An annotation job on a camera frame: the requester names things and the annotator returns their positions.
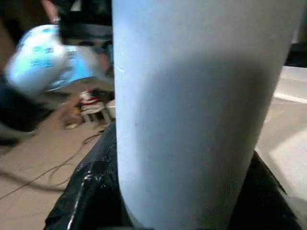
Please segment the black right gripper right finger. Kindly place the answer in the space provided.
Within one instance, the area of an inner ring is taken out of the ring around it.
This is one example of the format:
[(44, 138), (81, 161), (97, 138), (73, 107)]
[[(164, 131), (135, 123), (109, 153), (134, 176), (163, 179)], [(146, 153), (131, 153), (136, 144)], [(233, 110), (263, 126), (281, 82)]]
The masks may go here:
[(231, 230), (302, 230), (304, 219), (256, 151), (229, 222)]

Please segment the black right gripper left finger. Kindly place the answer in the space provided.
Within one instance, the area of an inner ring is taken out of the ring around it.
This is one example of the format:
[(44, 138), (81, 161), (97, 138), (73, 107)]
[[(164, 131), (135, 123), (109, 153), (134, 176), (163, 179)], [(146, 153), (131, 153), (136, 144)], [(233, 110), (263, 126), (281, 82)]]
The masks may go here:
[(116, 124), (77, 165), (45, 220), (46, 230), (101, 230), (122, 224)]

